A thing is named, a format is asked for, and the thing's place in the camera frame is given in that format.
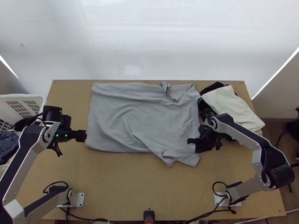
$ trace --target electrical cord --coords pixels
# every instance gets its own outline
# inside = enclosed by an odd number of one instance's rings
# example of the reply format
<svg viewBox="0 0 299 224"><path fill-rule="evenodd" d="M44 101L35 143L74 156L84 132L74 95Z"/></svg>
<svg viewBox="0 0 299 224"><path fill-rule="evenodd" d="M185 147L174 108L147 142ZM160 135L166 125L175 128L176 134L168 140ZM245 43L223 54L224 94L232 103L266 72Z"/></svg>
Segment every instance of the electrical cord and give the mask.
<svg viewBox="0 0 299 224"><path fill-rule="evenodd" d="M227 187L227 184L225 184L225 183L223 183L223 182L221 182L221 181L216 181L216 182L213 183L213 185L212 185L212 190L213 190L213 192L214 192L215 195L217 195L217 196L219 196L219 197L225 197L226 195L219 195L219 194L217 194L217 193L215 192L215 190L214 190L214 186L215 186L215 184L218 184L218 183L220 183L220 184L224 184L224 185Z"/></svg>
<svg viewBox="0 0 299 224"><path fill-rule="evenodd" d="M48 192L46 191L47 188L54 185L54 184L58 184L58 183L63 183L63 184L65 184L65 186L69 187L68 183L65 182L65 181L56 181L56 182L53 182L53 183L49 184L48 186L46 186L45 189L43 190L43 193L48 194Z"/></svg>
<svg viewBox="0 0 299 224"><path fill-rule="evenodd" d="M198 216L198 217L195 217L195 218L193 218L193 219L191 219L191 220L188 220L188 221L186 222L186 224L189 224L189 223L191 223L191 222L193 222L193 221L195 221L195 220L201 219L201 218L208 217L209 215L211 215L211 214L213 214L213 213L216 213L216 212L231 212L231 213L233 213L233 214L236 214L236 211L235 211L235 210L232 210L231 207L228 207L228 209L216 210L216 209L219 207L219 205L221 204L221 202L223 202L226 198L227 198L227 196L223 197L223 198L220 200L220 202L216 205L216 207L214 208L213 211L207 212L207 213L202 214L202 215L200 215L200 216Z"/></svg>
<svg viewBox="0 0 299 224"><path fill-rule="evenodd" d="M299 119L299 108L296 108L296 111L298 113L296 121ZM287 133L287 128L284 128L284 130L280 133L277 143L274 145L274 147L278 148L279 142L282 139L282 137Z"/></svg>
<svg viewBox="0 0 299 224"><path fill-rule="evenodd" d="M26 127L27 126L27 124L28 124L28 122L30 122L30 121L32 121L33 119L40 119L40 118L38 118L40 115L43 115L43 114L45 114L46 113L46 111L44 111L44 112L42 112L42 113L39 113L39 114L37 114L37 115L35 115L35 116L32 116L32 117L30 117L26 122L25 122L25 124L24 124L24 127Z"/></svg>
<svg viewBox="0 0 299 224"><path fill-rule="evenodd" d="M58 184L58 183L63 183L63 184L65 184L66 187L69 187L68 183L65 182L65 181L56 181L56 182L53 182L53 183L49 184L48 186L46 186L45 189L43 190L43 193L44 194L48 194L48 191L46 191L48 189L48 187L50 187L50 186L52 186L54 184ZM80 219L80 220L91 221L91 224L94 223L94 222L96 222L96 221L108 222L108 220L104 219L104 218L90 219L90 218L78 217L78 216L73 215L72 213L70 213L70 210L71 210L70 207L68 207L67 210L64 210L63 208L59 208L59 209L62 210L63 212L65 212L65 220L67 221L67 224L70 224L68 216L72 216L72 217Z"/></svg>
<svg viewBox="0 0 299 224"><path fill-rule="evenodd" d="M219 207L219 205L221 204L221 202L223 202L226 198L228 198L227 195L219 195L219 194L217 194L217 193L215 192L214 187L215 187L215 185L218 184L218 183L223 184L223 185L225 185L225 186L227 187L227 184L225 184L225 183L223 183L223 182L221 182L221 181L216 181L216 182L213 183L213 185L212 185L212 190L213 190L214 194L217 195L217 196L219 196L219 197L223 197L223 198L220 200L220 202L216 205L216 207L214 208L214 210L213 210L213 211L210 211L210 212L207 212L207 213L205 213L205 214L202 214L202 215L200 215L200 216L198 216L198 217L196 217L196 218L193 218L193 219L191 219L191 220L188 220L188 221L186 221L186 224L189 224L189 223L191 223L191 222L193 222L193 221L195 221L195 220L201 219L201 218L208 217L209 215L211 215L211 214L213 214L213 213L215 213L215 212L228 212L228 211L229 211L229 212L231 212L231 213L233 213L233 214L236 214L236 213L237 213L235 210L232 210L230 206L228 206L228 209L216 210L216 209Z"/></svg>
<svg viewBox="0 0 299 224"><path fill-rule="evenodd" d="M47 127L46 122L41 118L36 118L37 120L41 120L45 127Z"/></svg>

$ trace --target laundry basket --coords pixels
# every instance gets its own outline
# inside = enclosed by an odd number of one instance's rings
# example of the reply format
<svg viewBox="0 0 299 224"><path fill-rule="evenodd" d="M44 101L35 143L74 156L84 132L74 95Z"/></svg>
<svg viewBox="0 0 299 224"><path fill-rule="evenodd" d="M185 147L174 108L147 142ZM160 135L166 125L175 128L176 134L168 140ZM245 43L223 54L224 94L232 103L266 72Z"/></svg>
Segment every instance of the laundry basket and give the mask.
<svg viewBox="0 0 299 224"><path fill-rule="evenodd" d="M23 118L41 113L46 101L43 95L36 94L0 95L0 133Z"/></svg>

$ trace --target folded clothes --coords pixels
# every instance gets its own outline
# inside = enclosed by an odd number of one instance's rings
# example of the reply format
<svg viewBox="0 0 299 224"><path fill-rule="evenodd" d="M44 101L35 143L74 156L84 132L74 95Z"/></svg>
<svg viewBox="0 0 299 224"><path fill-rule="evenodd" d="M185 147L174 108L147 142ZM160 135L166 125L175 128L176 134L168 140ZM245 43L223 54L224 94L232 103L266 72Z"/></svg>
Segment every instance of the folded clothes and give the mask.
<svg viewBox="0 0 299 224"><path fill-rule="evenodd" d="M199 136L194 84L93 84L86 145L108 152L152 152L171 167L195 167Z"/></svg>
<svg viewBox="0 0 299 224"><path fill-rule="evenodd" d="M202 95L202 99L217 113L230 114L236 123L262 134L265 123L250 109L247 103L235 95L231 85L217 88Z"/></svg>

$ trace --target white wall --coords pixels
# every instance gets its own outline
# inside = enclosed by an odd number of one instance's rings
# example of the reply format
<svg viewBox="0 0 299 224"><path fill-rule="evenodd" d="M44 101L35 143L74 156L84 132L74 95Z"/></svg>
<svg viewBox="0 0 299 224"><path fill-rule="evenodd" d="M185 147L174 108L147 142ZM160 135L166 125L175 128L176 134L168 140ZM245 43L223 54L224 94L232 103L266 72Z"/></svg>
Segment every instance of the white wall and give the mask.
<svg viewBox="0 0 299 224"><path fill-rule="evenodd" d="M0 55L32 93L53 79L244 80L299 46L298 0L1 0Z"/></svg>
<svg viewBox="0 0 299 224"><path fill-rule="evenodd" d="M299 53L252 101L261 118L292 118L299 106Z"/></svg>
<svg viewBox="0 0 299 224"><path fill-rule="evenodd" d="M0 95L28 93L17 77L0 61Z"/></svg>

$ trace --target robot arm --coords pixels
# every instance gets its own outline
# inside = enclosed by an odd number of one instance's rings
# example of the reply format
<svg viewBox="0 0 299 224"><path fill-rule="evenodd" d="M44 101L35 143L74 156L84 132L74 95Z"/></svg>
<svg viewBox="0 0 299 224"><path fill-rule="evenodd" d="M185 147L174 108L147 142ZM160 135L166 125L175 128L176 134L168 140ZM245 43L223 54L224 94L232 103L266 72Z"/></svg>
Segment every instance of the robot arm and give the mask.
<svg viewBox="0 0 299 224"><path fill-rule="evenodd" d="M226 205L234 205L258 191L272 191L292 183L295 174L284 154L273 147L264 137L244 128L234 122L227 113L214 115L207 109L201 115L204 126L199 139L188 139L188 143L195 143L196 152L205 152L213 147L219 149L221 138L231 136L252 152L252 165L255 176L246 182L237 182L226 187L221 195L227 195Z"/></svg>
<svg viewBox="0 0 299 224"><path fill-rule="evenodd" d="M0 220L6 224L32 224L58 205L82 207L84 194L74 193L70 186L51 186L47 195L22 207L16 196L36 156L46 148L54 149L58 142L84 142L85 131L72 131L71 118L62 115L62 109L45 106L45 126L26 126L19 138L19 149L0 179Z"/></svg>

